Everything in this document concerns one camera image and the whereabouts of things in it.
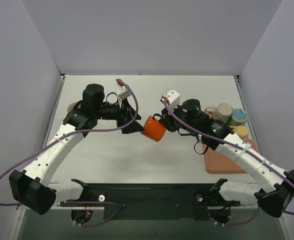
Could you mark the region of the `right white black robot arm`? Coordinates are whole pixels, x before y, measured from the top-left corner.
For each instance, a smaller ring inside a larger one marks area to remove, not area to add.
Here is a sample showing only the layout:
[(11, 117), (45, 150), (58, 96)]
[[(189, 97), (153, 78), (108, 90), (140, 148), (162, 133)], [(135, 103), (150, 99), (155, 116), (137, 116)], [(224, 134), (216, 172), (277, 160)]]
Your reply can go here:
[(225, 201), (245, 205), (258, 205), (268, 215), (279, 218), (294, 197), (294, 169), (285, 170), (274, 165), (252, 149), (229, 126), (217, 119), (204, 119), (200, 102), (189, 99), (179, 105), (167, 97), (161, 121), (167, 130), (184, 129), (190, 135), (201, 137), (203, 144), (238, 166), (254, 180), (254, 183), (232, 182), (220, 179), (212, 187), (211, 201), (217, 205)]

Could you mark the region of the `yellow mug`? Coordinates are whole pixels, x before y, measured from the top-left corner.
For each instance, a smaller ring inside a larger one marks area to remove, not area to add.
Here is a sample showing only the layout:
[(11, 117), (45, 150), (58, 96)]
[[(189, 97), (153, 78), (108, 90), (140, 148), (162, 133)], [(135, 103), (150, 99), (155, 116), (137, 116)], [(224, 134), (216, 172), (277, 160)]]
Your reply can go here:
[(243, 125), (230, 125), (230, 128), (241, 138), (241, 139), (247, 139), (248, 138), (248, 129)]

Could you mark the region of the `blue mug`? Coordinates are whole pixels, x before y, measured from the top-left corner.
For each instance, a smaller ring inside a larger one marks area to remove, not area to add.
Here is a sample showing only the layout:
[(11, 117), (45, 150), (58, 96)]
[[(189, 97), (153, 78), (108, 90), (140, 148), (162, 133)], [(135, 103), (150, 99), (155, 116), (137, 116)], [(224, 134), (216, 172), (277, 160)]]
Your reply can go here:
[(227, 124), (229, 126), (243, 126), (248, 120), (248, 114), (244, 109), (235, 108)]

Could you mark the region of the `beige patterned mug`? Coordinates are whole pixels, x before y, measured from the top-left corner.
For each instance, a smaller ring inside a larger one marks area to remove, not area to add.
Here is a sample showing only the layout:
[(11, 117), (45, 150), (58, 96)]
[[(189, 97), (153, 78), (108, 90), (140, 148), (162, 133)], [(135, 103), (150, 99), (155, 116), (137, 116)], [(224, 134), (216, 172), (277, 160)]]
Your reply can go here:
[(233, 107), (227, 103), (220, 103), (217, 107), (208, 106), (204, 112), (215, 120), (227, 123), (233, 113)]

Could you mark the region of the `pink plastic tray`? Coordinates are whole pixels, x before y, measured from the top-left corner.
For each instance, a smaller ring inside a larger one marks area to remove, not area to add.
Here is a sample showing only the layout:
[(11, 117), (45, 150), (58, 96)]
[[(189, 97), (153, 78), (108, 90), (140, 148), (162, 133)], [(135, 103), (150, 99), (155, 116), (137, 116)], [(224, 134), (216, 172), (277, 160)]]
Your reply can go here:
[(204, 154), (205, 170), (209, 174), (244, 174), (245, 171), (223, 154), (211, 148)]

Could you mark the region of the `white patterned mug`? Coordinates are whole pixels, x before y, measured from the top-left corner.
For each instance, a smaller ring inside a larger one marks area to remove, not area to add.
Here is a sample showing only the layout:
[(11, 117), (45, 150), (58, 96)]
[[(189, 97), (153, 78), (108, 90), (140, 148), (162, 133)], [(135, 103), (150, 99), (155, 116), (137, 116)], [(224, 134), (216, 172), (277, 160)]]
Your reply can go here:
[(77, 102), (73, 102), (71, 104), (68, 105), (66, 112), (69, 113), (73, 110), (73, 108), (76, 106)]

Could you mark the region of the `pink mug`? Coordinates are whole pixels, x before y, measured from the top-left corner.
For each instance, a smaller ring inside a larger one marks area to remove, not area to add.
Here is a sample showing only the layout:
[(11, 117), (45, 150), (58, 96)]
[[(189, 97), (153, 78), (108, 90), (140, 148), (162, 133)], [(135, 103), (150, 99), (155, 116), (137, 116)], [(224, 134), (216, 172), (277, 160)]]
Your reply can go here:
[(255, 150), (256, 152), (259, 151), (259, 146), (258, 146), (258, 144), (257, 144), (253, 139), (245, 138), (245, 139), (243, 139), (243, 141), (244, 141), (246, 144), (250, 144), (250, 145), (251, 145), (251, 148), (252, 148), (253, 150)]

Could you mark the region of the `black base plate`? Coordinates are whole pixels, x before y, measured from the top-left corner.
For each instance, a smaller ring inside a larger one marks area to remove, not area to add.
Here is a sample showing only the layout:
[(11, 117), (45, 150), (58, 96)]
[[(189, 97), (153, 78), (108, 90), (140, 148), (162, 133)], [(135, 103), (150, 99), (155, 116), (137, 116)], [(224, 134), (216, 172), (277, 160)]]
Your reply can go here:
[(63, 207), (104, 208), (107, 220), (207, 220), (213, 208), (225, 216), (240, 202), (211, 192), (211, 183), (89, 183), (78, 200)]

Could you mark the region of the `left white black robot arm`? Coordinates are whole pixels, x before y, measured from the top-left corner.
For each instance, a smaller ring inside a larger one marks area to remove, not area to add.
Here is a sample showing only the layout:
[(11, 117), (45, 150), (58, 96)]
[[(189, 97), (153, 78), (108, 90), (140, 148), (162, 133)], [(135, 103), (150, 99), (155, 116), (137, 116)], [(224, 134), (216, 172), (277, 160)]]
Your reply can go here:
[(88, 203), (88, 185), (78, 179), (63, 183), (51, 183), (51, 179), (71, 152), (90, 132), (97, 132), (98, 120), (116, 121), (115, 131), (123, 134), (142, 132), (144, 128), (138, 108), (132, 108), (127, 98), (134, 96), (130, 87), (117, 79), (117, 102), (104, 101), (104, 87), (89, 84), (83, 90), (82, 100), (67, 114), (55, 137), (38, 153), (22, 171), (14, 170), (9, 176), (15, 200), (40, 215), (45, 214), (55, 203), (73, 201), (79, 206)]

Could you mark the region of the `aluminium rail frame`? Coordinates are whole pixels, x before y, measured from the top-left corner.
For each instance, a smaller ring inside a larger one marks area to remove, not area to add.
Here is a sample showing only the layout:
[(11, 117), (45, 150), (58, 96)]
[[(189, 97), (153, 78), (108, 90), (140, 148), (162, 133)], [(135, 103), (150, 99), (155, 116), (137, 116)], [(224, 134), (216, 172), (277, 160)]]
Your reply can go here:
[[(133, 91), (117, 79), (117, 101), (107, 100), (104, 87), (91, 83), (83, 90), (82, 98), (67, 112), (58, 132), (50, 143), (32, 157), (22, 170), (13, 171), (9, 182), (13, 197), (40, 215), (55, 203), (70, 207), (93, 205), (109, 209), (122, 220), (175, 220), (184, 214), (198, 217), (202, 211), (216, 223), (225, 226), (232, 206), (257, 205), (258, 209), (279, 218), (294, 195), (289, 180), (294, 171), (274, 166), (253, 150), (229, 126), (227, 120), (214, 119), (201, 109), (199, 100), (180, 101), (173, 89), (162, 91), (165, 83), (174, 83), (172, 76), (134, 76), (144, 99), (161, 93), (164, 109), (151, 115), (145, 124), (137, 106), (128, 98)], [(238, 166), (254, 183), (231, 182), (225, 178), (216, 183), (85, 183), (71, 179), (51, 183), (51, 178), (71, 152), (90, 132), (97, 131), (99, 120), (115, 121), (123, 134), (141, 133), (159, 141), (166, 132), (185, 130), (208, 149), (216, 151)]]

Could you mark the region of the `orange mug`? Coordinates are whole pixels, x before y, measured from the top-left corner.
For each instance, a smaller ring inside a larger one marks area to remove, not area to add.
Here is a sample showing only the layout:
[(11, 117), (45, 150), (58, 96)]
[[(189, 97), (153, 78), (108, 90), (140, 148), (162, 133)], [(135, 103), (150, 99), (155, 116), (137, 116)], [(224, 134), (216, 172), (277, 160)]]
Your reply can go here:
[(144, 123), (141, 134), (155, 142), (159, 142), (166, 133), (166, 128), (153, 116), (149, 116)]

